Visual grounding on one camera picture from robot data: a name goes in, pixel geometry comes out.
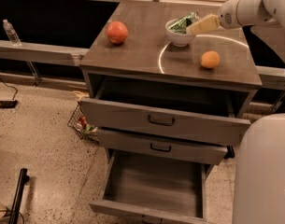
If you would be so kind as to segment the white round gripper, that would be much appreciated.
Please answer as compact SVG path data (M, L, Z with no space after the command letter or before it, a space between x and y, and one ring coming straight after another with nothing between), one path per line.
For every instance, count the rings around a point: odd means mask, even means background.
M218 16L208 14L199 21L192 23L186 28L187 35L200 35L215 31L221 25L225 29L234 29L245 26L242 22L240 9L241 0L229 0L218 10Z

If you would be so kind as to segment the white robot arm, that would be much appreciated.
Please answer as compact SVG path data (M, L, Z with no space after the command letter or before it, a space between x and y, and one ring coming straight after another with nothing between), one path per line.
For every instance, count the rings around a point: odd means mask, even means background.
M263 36L285 63L285 0L230 0L186 32L278 25ZM242 139L235 169L233 224L285 224L285 113L255 121Z

